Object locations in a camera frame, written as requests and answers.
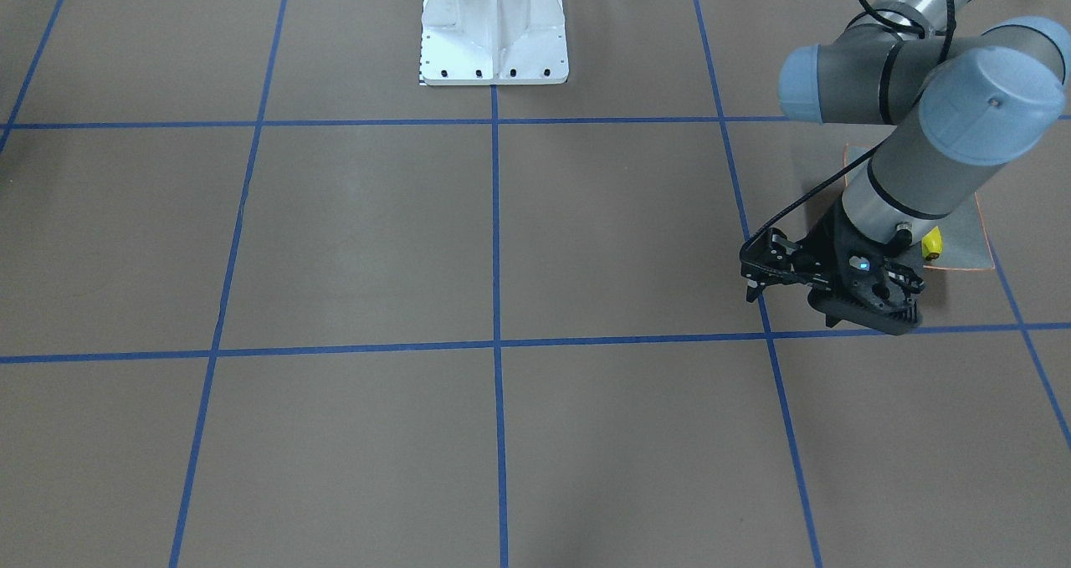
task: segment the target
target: cable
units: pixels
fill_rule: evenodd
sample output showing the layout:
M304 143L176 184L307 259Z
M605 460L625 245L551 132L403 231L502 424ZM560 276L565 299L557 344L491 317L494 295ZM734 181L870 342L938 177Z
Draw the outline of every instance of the cable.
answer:
M834 174L833 176L831 176L829 179L826 179L821 183L818 183L817 185L815 185L813 189L811 189L810 192L808 192L806 194L803 194L802 196L799 197L799 199L797 199L793 204L790 204L787 207L785 207L784 210L781 210L780 213L776 213L775 215L773 215L773 219L770 219L769 221L767 221L760 228L758 228L755 231L755 234L752 237L748 238L748 241L745 241L745 243L743 243L742 246L740 246L740 255L739 255L740 256L740 263L743 264L743 265L746 265L748 267L756 269L758 271L763 271L763 272L765 272L768 275L776 275L779 278L796 280L797 283L805 283L806 279L800 278L799 275L797 275L796 273L793 273L791 271L784 271L784 270L781 270L781 269L774 269L772 267L766 267L766 265L760 265L758 263L754 263L752 260L749 260L744 255L745 255L745 253L748 251L751 250L751 246L753 246L755 244L755 242L757 242L759 240L759 238L761 238L763 236L766 235L766 233L770 229L770 227L773 226L774 223L776 223L778 221L781 221L782 219L785 218L786 214L788 214L793 210L796 210L797 208L799 208L800 206L802 206L804 203L806 203L809 199L814 198L815 195L818 195L823 190L825 190L826 188L832 185L833 182L838 181L839 179L841 179L845 175L851 173L859 165L861 165L862 163L864 163L868 160L870 160L874 155L874 152L876 152L877 149L881 147L881 144L878 144L877 146L874 146L873 148L871 148L871 149L866 150L865 152L863 152L863 155L861 155L861 156L857 158L856 160L851 161L850 164L848 164L847 166L845 166L841 170L838 170L836 174Z
M945 42L940 46L938 64L948 59L948 50L952 47L952 35L955 33L955 0L945 0L945 14L948 23L945 25Z
M874 18L878 24L889 28L892 31L910 32L917 34L919 39L925 39L926 36L926 29L924 29L922 25L919 25L917 23L911 23L910 25L901 25L897 23L893 23L889 18L886 18L885 16L878 14L874 10L873 5L869 3L868 0L859 0L859 4L862 6L863 12L866 12L868 16Z

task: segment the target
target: black rubber ring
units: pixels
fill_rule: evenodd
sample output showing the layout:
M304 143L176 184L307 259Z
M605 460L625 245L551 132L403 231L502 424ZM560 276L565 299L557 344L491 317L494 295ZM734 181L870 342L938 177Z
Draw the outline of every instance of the black rubber ring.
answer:
M870 179L871 186L873 186L874 191L877 192L878 197L885 200L885 204L891 206L892 208L895 208L896 210L903 212L907 216L914 216L915 219L922 219L923 221L937 221L940 219L945 219L946 216L951 214L949 212L946 212L945 214L930 214L926 212L915 210L914 208L906 207L903 204L901 204L900 200L892 197L889 194L889 192L887 192L885 188L883 188L881 184L877 182L877 179L874 177L874 161L871 161L871 163L866 167L866 178Z
M892 78L892 66L896 63L896 55L904 47L904 42L896 42L885 58L885 66L881 69L881 80L877 88L878 109L881 114L881 122L893 124L892 115L889 114L889 80Z

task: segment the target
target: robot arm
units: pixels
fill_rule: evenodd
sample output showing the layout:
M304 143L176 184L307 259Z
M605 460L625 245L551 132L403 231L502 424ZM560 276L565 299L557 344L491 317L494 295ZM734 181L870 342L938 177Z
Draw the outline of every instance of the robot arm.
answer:
M779 92L789 118L897 128L805 238L771 221L744 244L749 301L803 283L827 326L900 334L921 324L922 237L1040 140L1071 68L1071 35L1051 20L1015 18L947 45L935 36L947 15L946 0L878 0L833 44L788 57Z

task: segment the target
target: blue cap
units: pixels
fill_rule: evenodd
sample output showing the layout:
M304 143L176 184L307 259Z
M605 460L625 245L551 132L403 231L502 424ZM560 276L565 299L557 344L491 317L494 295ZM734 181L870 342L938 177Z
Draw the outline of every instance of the blue cap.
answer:
M791 120L821 122L818 100L818 46L800 47L788 55L778 80L781 111Z
M941 65L919 105L922 133L948 158L996 166L1025 154L1059 118L1059 78L1008 47L970 49Z
M1049 38L1053 42L1053 45L1060 50L1060 57L1064 58L1064 87L1067 87L1068 78L1071 78L1071 72L1068 72L1071 71L1071 34L1068 33L1067 29L1041 16L1020 16L1019 18L1005 20L986 32L1000 27L1025 27L1034 29Z

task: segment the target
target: white bracket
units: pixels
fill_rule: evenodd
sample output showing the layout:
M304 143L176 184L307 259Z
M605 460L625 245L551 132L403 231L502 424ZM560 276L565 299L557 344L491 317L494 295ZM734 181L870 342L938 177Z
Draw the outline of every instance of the white bracket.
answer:
M424 0L424 85L553 85L569 78L561 0Z

